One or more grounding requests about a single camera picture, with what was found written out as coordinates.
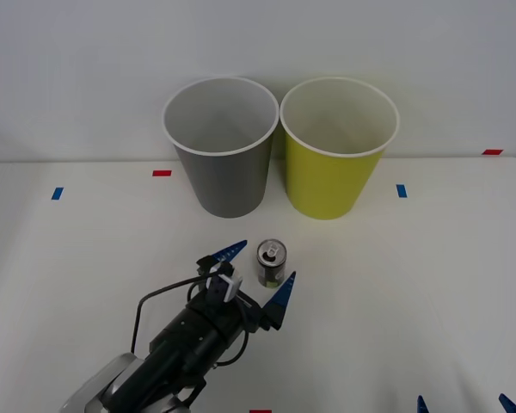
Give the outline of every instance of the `blue tape marker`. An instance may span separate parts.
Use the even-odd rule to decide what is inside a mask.
[[[59,198],[61,198],[62,193],[63,193],[63,187],[55,188],[55,191],[53,191],[52,200],[59,200]]]
[[[397,194],[399,195],[400,198],[407,198],[407,191],[405,190],[405,185],[403,185],[402,183],[398,183],[396,185],[396,188],[397,188]]]

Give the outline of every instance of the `gray paper cup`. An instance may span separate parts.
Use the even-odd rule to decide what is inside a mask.
[[[192,83],[166,104],[163,125],[200,204],[222,218],[241,217],[266,190],[279,104],[240,77]]]

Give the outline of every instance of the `paper cup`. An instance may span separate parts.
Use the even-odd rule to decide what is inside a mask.
[[[166,104],[163,125],[200,204],[235,218],[260,205],[279,104],[240,77],[192,83]]]
[[[286,192],[301,213],[334,219],[358,199],[399,113],[379,89],[346,77],[322,77],[293,88],[281,103],[286,131]]]

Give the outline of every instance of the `can lid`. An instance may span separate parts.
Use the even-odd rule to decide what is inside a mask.
[[[258,246],[258,262],[266,267],[278,267],[286,261],[286,247],[277,239],[267,239]]]

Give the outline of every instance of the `yellow paper cup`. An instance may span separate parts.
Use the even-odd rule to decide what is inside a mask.
[[[321,77],[291,89],[280,112],[292,205],[316,219],[344,215],[397,135],[396,105],[360,80]]]

